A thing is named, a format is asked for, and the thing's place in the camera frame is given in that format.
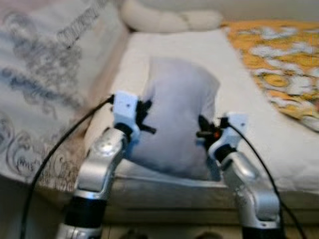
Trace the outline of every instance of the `gray pillow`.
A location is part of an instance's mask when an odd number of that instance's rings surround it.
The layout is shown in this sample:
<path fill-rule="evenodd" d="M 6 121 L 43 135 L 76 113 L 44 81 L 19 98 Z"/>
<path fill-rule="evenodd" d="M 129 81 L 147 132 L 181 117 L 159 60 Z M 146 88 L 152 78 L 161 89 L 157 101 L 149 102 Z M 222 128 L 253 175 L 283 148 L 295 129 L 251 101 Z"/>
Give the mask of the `gray pillow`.
<path fill-rule="evenodd" d="M 219 82 L 209 72 L 190 62 L 174 58 L 153 58 L 150 79 L 142 100 L 152 106 L 143 124 L 157 129 L 142 131 L 131 143 L 128 160 L 173 176 L 219 180 L 216 163 L 207 165 L 200 131 L 200 115 L 212 120 Z"/>

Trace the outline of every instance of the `white mattress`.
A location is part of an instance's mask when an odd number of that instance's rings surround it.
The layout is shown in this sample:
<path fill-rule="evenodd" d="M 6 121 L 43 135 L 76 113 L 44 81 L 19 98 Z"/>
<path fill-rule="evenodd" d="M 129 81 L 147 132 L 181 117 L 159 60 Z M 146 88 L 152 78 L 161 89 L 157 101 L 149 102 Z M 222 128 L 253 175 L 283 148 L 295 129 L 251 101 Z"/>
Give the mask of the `white mattress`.
<path fill-rule="evenodd" d="M 149 76 L 152 56 L 189 60 L 215 75 L 221 82 L 216 118 L 226 111 L 247 113 L 249 126 L 246 135 L 269 166 L 279 189 L 319 193 L 319 134 L 280 114 L 267 102 L 221 30 L 168 35 L 134 33 L 112 92 L 126 90 L 140 95 Z M 112 125 L 112 121 L 109 106 L 95 115 L 85 137 L 87 148 L 107 126 Z M 258 165 L 244 143 L 240 149 Z M 224 187 L 222 182 L 169 177 L 127 160 L 122 161 L 116 175 L 194 187 Z"/>

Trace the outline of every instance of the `bed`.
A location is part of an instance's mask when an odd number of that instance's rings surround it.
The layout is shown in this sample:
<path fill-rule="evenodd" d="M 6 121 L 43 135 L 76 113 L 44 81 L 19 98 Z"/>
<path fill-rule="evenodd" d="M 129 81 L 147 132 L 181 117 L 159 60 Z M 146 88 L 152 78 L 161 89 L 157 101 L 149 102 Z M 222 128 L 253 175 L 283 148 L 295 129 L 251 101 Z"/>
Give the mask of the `bed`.
<path fill-rule="evenodd" d="M 93 102 L 105 92 L 117 90 L 140 95 L 148 80 L 150 59 L 154 56 L 177 57 L 204 67 L 221 82 L 216 118 L 227 111 L 249 115 L 247 136 L 265 159 L 284 200 L 302 223 L 319 223 L 319 134 L 269 102 L 251 75 L 251 69 L 245 65 L 242 52 L 234 47 L 229 35 L 231 24 L 206 32 L 133 32 L 130 36 L 121 23 L 116 24 L 119 25 L 110 27 L 114 35 L 108 39 L 112 50 L 104 59 L 107 67 L 96 76 L 99 80 L 87 93 Z M 87 150 L 112 120 L 109 106 L 102 108 L 92 118 L 80 147 L 84 145 Z M 245 144 L 241 144 L 240 149 L 260 168 Z M 68 155 L 70 153 L 51 161 L 37 190 L 60 207 L 70 198 L 85 153 L 82 152 L 77 160 L 74 160 L 76 155 L 69 159 Z M 8 167 L 10 165 L 1 169 L 2 175 L 30 181 L 30 175 L 21 175 Z M 223 182 L 175 178 L 127 160 L 117 169 L 109 205 L 105 215 L 108 223 L 238 222 L 233 197 Z"/>

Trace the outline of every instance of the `wall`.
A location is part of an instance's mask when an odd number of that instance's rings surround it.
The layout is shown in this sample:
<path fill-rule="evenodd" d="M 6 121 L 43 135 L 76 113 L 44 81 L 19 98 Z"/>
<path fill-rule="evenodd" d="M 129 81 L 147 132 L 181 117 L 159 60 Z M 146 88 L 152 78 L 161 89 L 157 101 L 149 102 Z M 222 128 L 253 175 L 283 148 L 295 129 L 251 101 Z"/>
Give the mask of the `wall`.
<path fill-rule="evenodd" d="M 296 19 L 319 21 L 318 0 L 139 0 L 159 9 L 214 8 L 227 20 Z"/>
<path fill-rule="evenodd" d="M 18 239 L 26 186 L 0 177 L 0 239 Z M 61 213 L 39 196 L 32 200 L 27 239 L 53 239 Z"/>

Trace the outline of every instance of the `floor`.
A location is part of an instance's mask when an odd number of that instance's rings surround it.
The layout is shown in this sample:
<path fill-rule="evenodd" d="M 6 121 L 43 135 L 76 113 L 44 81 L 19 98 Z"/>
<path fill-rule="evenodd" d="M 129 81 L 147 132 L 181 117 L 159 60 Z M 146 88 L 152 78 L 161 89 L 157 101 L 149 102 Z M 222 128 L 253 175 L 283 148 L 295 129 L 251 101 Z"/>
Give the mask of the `floor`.
<path fill-rule="evenodd" d="M 146 237 L 125 237 L 130 229 L 134 229 Z M 288 239 L 299 239 L 295 228 L 286 228 Z M 319 225 L 305 228 L 308 239 L 319 239 Z M 109 226 L 103 230 L 102 239 L 195 239 L 205 232 L 216 233 L 216 237 L 208 239 L 241 239 L 240 227 L 218 226 Z"/>

